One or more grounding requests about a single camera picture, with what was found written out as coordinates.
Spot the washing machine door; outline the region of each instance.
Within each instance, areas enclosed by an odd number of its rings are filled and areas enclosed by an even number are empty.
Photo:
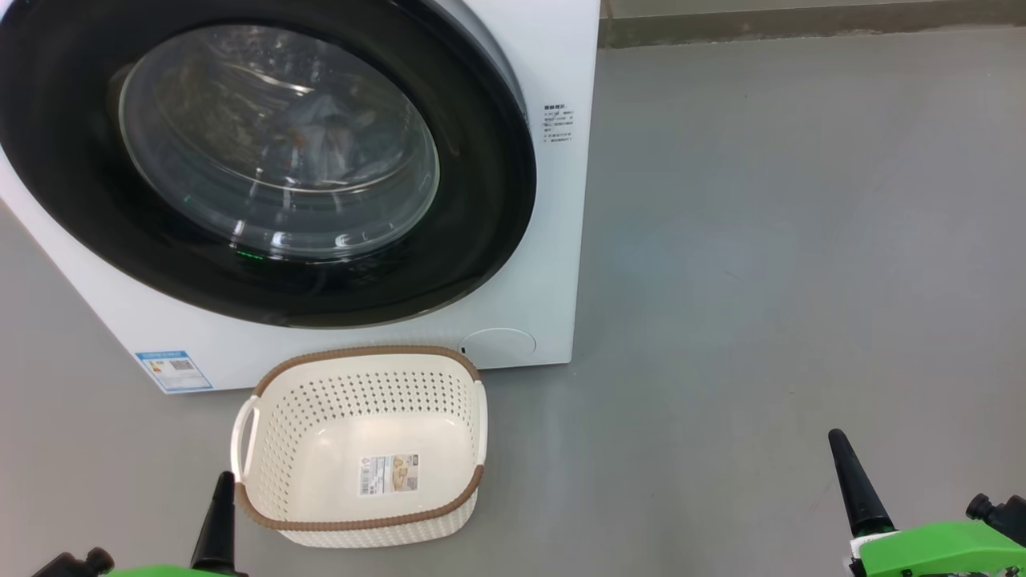
[[[242,319],[443,306],[502,267],[534,206],[515,88],[423,0],[16,1],[0,85],[0,145],[53,219]]]

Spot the barcode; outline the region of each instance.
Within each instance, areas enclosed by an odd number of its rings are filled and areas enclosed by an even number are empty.
[[[360,469],[360,495],[370,494],[370,469],[363,467]]]

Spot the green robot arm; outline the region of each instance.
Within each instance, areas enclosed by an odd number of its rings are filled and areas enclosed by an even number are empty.
[[[970,503],[973,521],[896,531],[859,458],[838,429],[830,431],[844,508],[852,529],[856,577],[1018,575],[1026,568],[1026,501],[994,506],[985,495]]]
[[[113,568],[111,555],[96,547],[85,561],[61,553],[34,577],[246,577],[235,571],[235,476],[225,471],[218,478],[191,567],[154,565],[112,572]]]

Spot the brown basket rim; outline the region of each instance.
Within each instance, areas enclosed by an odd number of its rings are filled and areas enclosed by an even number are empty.
[[[293,367],[299,367],[300,364],[306,364],[308,362],[317,362],[320,360],[331,360],[336,358],[347,358],[351,356],[369,356],[379,354],[433,354],[440,356],[447,356],[458,362],[463,364],[463,367],[470,373],[470,376],[474,381],[480,381],[480,374],[477,372],[477,368],[474,367],[467,357],[462,354],[444,347],[431,347],[431,346],[377,346],[377,347],[354,347],[348,349],[336,349],[324,352],[315,352],[311,354],[304,354],[295,356],[279,363],[277,367],[272,369],[267,375],[261,379],[260,383],[253,389],[254,396],[261,396],[267,387],[271,384],[274,379],[279,375],[288,371]],[[235,484],[235,499],[242,510],[249,515],[249,518],[256,522],[259,525],[267,527],[268,529],[273,529],[275,531],[316,531],[316,532],[334,532],[334,531],[361,531],[367,529],[383,529],[386,527],[396,527],[399,525],[407,525],[410,523],[419,523],[422,521],[430,521],[432,518],[438,518],[440,516],[447,515],[458,508],[462,507],[474,492],[477,491],[478,485],[481,483],[481,476],[484,474],[484,465],[477,465],[474,468],[474,474],[470,478],[470,483],[460,493],[456,499],[449,501],[448,503],[436,507],[431,510],[421,511],[417,513],[409,513],[404,515],[389,516],[382,518],[370,518],[361,521],[340,521],[340,522],[299,522],[299,521],[278,521],[271,518],[264,513],[256,510],[253,506],[252,501],[249,500],[249,495],[246,493],[246,486],[239,479]]]

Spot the glass door window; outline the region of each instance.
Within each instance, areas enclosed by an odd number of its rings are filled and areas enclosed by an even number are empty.
[[[408,232],[438,188],[434,139],[406,95],[303,34],[194,30],[154,48],[114,92],[139,171],[240,249],[353,258]]]

